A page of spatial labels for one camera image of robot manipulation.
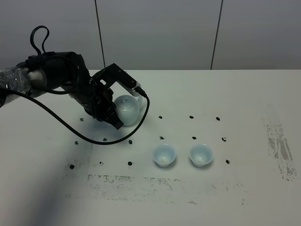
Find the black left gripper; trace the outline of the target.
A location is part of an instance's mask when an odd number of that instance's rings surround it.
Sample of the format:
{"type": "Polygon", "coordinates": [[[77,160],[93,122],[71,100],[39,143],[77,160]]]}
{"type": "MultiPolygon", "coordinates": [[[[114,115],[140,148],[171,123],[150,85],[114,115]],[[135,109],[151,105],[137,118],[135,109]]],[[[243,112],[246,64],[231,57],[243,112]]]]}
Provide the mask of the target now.
{"type": "Polygon", "coordinates": [[[89,102],[85,107],[85,111],[94,119],[104,121],[112,125],[115,129],[120,129],[123,122],[117,115],[112,101],[113,91],[105,91],[95,81],[89,81],[88,91],[91,91],[89,102]]]}

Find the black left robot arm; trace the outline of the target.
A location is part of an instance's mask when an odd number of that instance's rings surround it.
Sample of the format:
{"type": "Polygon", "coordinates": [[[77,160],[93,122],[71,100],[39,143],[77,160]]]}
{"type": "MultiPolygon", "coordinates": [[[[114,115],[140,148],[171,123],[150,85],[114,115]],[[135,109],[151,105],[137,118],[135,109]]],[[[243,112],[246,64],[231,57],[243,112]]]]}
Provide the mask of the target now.
{"type": "Polygon", "coordinates": [[[113,92],[97,77],[90,76],[83,57],[74,52],[47,52],[30,56],[16,67],[1,69],[0,86],[30,97],[46,92],[58,95],[55,89],[61,87],[93,118],[116,129],[123,125],[112,101],[113,92]]]}

